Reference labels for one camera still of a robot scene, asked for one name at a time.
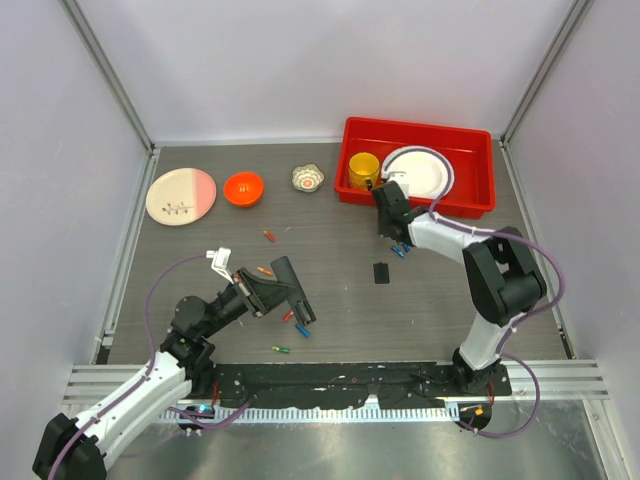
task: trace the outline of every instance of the black and white robotic arm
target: black and white robotic arm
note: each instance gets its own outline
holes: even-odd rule
[[[178,302],[171,329],[150,363],[111,395],[69,419],[54,417],[46,426],[33,465],[41,479],[50,477],[56,458],[69,445],[55,473],[55,480],[101,480],[125,448],[167,408],[190,394],[202,394],[214,382],[211,360],[215,346],[211,335],[245,314],[266,315],[288,302],[296,321],[303,326],[316,320],[287,257],[271,262],[276,281],[258,278],[246,269],[227,270],[231,251],[207,252],[211,268],[229,285],[213,302],[189,296]],[[144,381],[134,388],[140,379]],[[101,414],[106,406],[113,405]],[[83,426],[91,424],[77,440],[70,440]]]
[[[474,227],[438,222],[425,209],[411,209],[397,183],[372,190],[378,230],[384,237],[440,253],[465,266],[476,314],[471,331],[453,354],[463,390],[484,387],[500,362],[501,340],[514,321],[546,294],[546,283],[529,249],[512,240],[476,234]],[[501,231],[520,236],[513,227]]]

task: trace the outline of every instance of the round plate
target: round plate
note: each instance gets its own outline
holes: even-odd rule
[[[236,207],[251,207],[258,203],[264,191],[264,182],[253,172],[240,172],[229,177],[224,184],[224,196]]]
[[[216,183],[202,170],[179,168],[158,178],[147,192],[147,212],[163,225],[186,225],[202,218],[216,200]]]
[[[393,179],[405,194],[418,198],[436,198],[447,188],[453,168],[442,154],[426,147],[404,147],[387,156],[382,164],[382,177]],[[445,195],[451,191],[455,176]]]

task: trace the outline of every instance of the white plate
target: white plate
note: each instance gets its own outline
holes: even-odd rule
[[[449,171],[452,178],[449,188]],[[436,198],[455,181],[453,168],[444,155],[427,147],[409,146],[391,152],[382,162],[382,178],[396,181],[406,196]]]
[[[216,183],[206,172],[179,168],[158,178],[147,192],[147,212],[163,225],[186,225],[202,218],[216,199]]]

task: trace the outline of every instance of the yellow cup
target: yellow cup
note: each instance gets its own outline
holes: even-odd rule
[[[369,182],[375,187],[380,175],[380,161],[371,153],[356,153],[349,159],[349,185],[352,188],[368,190]]]

